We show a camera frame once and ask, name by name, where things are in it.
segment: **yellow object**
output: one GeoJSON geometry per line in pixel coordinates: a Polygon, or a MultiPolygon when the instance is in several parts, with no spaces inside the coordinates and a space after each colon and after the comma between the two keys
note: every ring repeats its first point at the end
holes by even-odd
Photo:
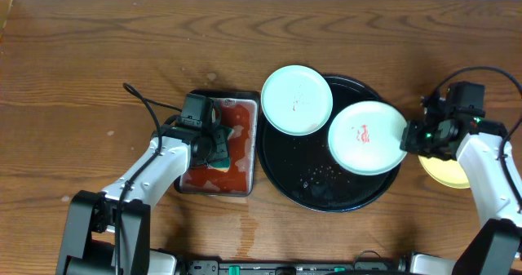
{"type": "Polygon", "coordinates": [[[470,182],[457,161],[442,161],[436,157],[418,156],[422,167],[434,180],[454,189],[468,189],[470,182]]]}

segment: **yellow plate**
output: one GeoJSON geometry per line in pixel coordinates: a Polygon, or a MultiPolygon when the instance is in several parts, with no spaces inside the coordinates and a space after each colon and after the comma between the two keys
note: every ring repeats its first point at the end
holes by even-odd
{"type": "Polygon", "coordinates": [[[468,189],[470,182],[457,161],[442,161],[436,157],[418,156],[422,167],[434,180],[454,189],[468,189]]]}

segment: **wooden table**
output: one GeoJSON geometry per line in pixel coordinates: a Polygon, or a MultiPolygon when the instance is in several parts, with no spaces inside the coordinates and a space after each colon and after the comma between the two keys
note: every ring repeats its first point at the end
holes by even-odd
{"type": "MultiPolygon", "coordinates": [[[[123,82],[180,105],[195,88],[260,91],[275,69],[305,64],[360,79],[412,118],[419,97],[461,67],[522,78],[521,9],[516,0],[15,0],[0,60],[2,272],[53,273],[70,198],[112,183],[146,149],[152,121],[123,82]]],[[[519,117],[520,97],[501,76],[459,79],[487,84],[489,118],[519,117]]],[[[520,164],[521,138],[512,143],[520,164]]],[[[256,163],[248,198],[169,189],[151,227],[151,247],[176,254],[321,262],[363,250],[457,259],[479,223],[470,190],[438,184],[409,155],[391,188],[352,213],[294,204],[256,163]]]]}

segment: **round black tray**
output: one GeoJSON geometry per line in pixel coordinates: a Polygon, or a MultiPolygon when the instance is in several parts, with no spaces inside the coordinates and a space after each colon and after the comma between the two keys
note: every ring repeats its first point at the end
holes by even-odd
{"type": "Polygon", "coordinates": [[[344,170],[328,150],[328,130],[335,116],[350,104],[382,100],[356,79],[326,75],[334,97],[328,122],[310,135],[278,131],[264,115],[259,119],[258,155],[274,186],[301,206],[328,212],[353,211],[380,197],[395,180],[400,165],[381,175],[363,176],[344,170]]]}

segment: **round white plate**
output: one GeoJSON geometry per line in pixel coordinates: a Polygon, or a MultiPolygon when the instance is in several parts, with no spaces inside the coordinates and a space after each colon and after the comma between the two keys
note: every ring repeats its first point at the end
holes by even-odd
{"type": "Polygon", "coordinates": [[[389,104],[363,101],[339,113],[328,132],[335,161],[359,175],[379,175],[399,165],[406,156],[400,150],[405,118],[389,104]]]}
{"type": "Polygon", "coordinates": [[[332,91],[315,70],[292,65],[278,69],[264,83],[261,105],[267,120],[288,135],[308,135],[328,121],[332,91]]]}

